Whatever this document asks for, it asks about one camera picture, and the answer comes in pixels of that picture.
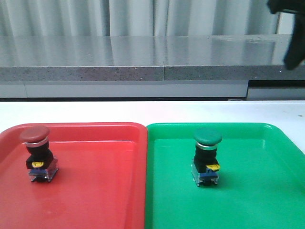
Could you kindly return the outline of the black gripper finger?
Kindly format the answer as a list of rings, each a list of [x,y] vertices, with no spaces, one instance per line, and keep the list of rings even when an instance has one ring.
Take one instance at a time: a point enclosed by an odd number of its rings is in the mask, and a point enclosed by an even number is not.
[[[284,12],[294,15],[293,32],[283,59],[285,68],[293,70],[305,60],[305,1],[269,0],[267,6],[272,14]]]

